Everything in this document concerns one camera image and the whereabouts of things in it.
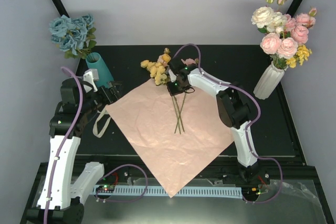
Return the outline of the cream printed ribbon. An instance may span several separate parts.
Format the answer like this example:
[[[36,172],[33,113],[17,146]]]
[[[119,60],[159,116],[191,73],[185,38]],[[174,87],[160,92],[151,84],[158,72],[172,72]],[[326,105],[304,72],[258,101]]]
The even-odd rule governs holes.
[[[101,111],[98,111],[98,116],[93,124],[93,135],[97,138],[102,138],[110,124],[110,121],[111,117],[107,111],[107,106],[105,106]]]

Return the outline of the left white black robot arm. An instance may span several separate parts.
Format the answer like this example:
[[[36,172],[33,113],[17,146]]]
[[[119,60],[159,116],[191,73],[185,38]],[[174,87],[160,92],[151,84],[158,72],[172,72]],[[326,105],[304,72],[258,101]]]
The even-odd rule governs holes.
[[[31,223],[81,223],[84,205],[95,183],[108,181],[113,174],[105,163],[89,162],[73,181],[72,172],[82,133],[88,116],[116,102],[121,97],[122,83],[108,82],[96,87],[93,81],[62,82],[61,101],[49,123],[50,156],[45,182],[35,207],[25,217]]]

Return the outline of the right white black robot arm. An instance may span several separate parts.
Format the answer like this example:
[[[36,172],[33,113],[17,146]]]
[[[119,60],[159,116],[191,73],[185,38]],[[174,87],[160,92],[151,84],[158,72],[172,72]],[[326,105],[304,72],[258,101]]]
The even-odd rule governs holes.
[[[167,89],[171,96],[198,88],[216,99],[219,118],[232,132],[239,179],[245,184],[252,183],[258,177],[258,158],[249,126],[251,103],[243,89],[215,78],[194,63],[186,65],[180,60],[168,63],[168,73],[171,81]]]

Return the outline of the pink wrapping paper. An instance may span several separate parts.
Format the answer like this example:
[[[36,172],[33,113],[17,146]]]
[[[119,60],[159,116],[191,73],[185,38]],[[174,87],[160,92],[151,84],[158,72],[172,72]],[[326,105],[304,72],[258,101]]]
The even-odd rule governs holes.
[[[186,94],[181,134],[174,133],[172,97],[166,86],[156,86],[152,80],[107,106],[107,111],[147,167],[161,158],[181,164],[198,158],[208,165],[233,142],[230,128],[219,118],[215,98],[200,89]],[[174,197],[191,180],[157,181]]]

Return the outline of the yellow and blue flower bunch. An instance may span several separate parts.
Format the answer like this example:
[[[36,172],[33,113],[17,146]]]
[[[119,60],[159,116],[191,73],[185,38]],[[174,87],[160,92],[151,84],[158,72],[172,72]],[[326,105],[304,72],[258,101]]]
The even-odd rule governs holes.
[[[171,56],[169,52],[164,52],[159,56],[156,62],[150,60],[143,60],[140,63],[141,68],[146,69],[149,72],[150,78],[154,80],[156,86],[166,85],[171,80],[168,75],[168,63],[171,60]],[[184,133],[184,125],[182,122],[182,108],[185,101],[185,96],[183,98],[182,107],[178,105],[177,98],[172,96],[173,108],[175,111],[177,123],[175,126],[174,133],[177,131],[181,134]]]

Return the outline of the blue rose stem bunch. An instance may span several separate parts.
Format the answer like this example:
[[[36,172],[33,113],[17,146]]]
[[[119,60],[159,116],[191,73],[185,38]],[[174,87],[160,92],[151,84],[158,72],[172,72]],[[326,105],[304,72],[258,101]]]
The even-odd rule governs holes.
[[[50,39],[65,58],[86,59],[97,44],[94,24],[91,14],[77,18],[62,15],[49,23]]]

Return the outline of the pink rose stem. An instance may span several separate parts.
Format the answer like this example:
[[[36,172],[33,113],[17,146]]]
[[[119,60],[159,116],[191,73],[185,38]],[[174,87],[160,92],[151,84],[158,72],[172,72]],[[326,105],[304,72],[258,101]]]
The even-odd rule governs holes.
[[[192,65],[192,64],[198,64],[198,58],[196,59],[192,59],[192,58],[188,58],[188,59],[182,59],[181,60],[182,63],[184,63],[185,65]],[[183,97],[183,101],[182,101],[182,107],[180,108],[179,105],[178,105],[178,102],[177,102],[177,98],[174,97],[172,100],[173,100],[173,105],[174,105],[174,110],[175,110],[175,114],[176,114],[176,119],[177,119],[177,123],[176,123],[176,126],[175,126],[175,131],[174,133],[176,133],[176,131],[179,132],[179,134],[181,134],[181,132],[185,132],[184,130],[184,125],[183,125],[183,122],[182,122],[182,109],[183,109],[183,106],[184,106],[184,102],[185,102],[185,98],[186,98],[186,95],[184,95]]]
[[[171,61],[170,50],[168,48],[165,48],[163,54],[159,56],[158,61],[156,63],[157,71],[154,79],[155,84],[157,86],[167,84],[167,82],[170,80],[170,77],[168,77],[167,75],[168,63],[170,61]]]

